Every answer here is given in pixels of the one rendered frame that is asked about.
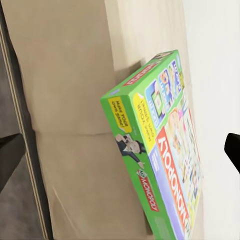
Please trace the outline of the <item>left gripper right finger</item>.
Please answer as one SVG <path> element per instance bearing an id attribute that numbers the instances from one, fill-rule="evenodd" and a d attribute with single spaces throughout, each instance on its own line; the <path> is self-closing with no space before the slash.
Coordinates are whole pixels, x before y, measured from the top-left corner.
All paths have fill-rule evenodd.
<path id="1" fill-rule="evenodd" d="M 237 168 L 238 172 L 240 172 L 240 135 L 235 133 L 228 133 L 224 151 Z"/>

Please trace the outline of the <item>board game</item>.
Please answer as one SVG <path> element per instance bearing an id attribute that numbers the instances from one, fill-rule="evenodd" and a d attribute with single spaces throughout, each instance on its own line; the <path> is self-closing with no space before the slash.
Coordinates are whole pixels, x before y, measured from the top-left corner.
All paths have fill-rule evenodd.
<path id="1" fill-rule="evenodd" d="M 155 240 L 192 240 L 204 175 L 179 50 L 99 101 Z"/>

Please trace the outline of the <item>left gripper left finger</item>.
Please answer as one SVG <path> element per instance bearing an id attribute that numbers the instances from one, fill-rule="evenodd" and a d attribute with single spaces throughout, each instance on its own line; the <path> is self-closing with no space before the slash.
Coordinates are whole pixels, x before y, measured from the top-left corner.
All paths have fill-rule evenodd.
<path id="1" fill-rule="evenodd" d="M 0 193 L 26 152 L 21 133 L 0 138 Z"/>

